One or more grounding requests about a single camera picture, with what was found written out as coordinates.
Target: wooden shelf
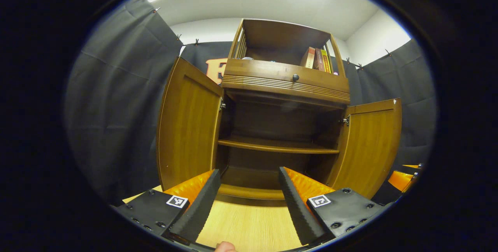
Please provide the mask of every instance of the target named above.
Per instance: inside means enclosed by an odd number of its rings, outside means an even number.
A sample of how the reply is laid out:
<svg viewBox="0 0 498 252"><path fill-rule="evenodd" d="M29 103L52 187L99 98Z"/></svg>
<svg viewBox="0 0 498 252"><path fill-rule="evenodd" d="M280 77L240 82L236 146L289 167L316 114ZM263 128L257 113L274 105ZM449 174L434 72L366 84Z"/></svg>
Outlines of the wooden shelf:
<svg viewBox="0 0 498 252"><path fill-rule="evenodd" d="M221 184L218 193L247 199L284 200L281 190L247 188L228 184Z"/></svg>
<svg viewBox="0 0 498 252"><path fill-rule="evenodd" d="M284 140L270 140L261 138L231 135L225 139L218 139L219 145L251 149L267 152L296 153L296 154L337 154L338 150L328 149L308 142L290 142Z"/></svg>

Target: wooden floor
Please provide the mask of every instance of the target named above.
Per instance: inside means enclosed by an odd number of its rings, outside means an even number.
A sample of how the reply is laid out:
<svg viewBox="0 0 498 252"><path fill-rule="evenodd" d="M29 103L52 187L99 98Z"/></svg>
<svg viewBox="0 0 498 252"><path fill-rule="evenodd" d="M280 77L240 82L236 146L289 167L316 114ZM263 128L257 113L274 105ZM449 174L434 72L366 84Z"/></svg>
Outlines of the wooden floor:
<svg viewBox="0 0 498 252"><path fill-rule="evenodd" d="M196 242L216 247L222 241L233 243L238 252L276 252L302 246L285 201L240 199L219 194Z"/></svg>

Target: cabinet door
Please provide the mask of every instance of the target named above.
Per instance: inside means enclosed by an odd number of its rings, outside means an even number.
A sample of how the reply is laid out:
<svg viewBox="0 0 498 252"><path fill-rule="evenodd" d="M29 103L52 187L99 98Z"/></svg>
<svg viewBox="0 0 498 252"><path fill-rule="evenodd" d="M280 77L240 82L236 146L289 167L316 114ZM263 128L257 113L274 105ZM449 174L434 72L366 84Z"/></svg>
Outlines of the cabinet door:
<svg viewBox="0 0 498 252"><path fill-rule="evenodd" d="M213 168L223 89L178 57L164 89L157 126L157 169L167 190Z"/></svg>
<svg viewBox="0 0 498 252"><path fill-rule="evenodd" d="M401 99L351 106L345 116L349 116L349 125L343 123L329 185L349 187L371 199L395 160L402 126Z"/></svg>

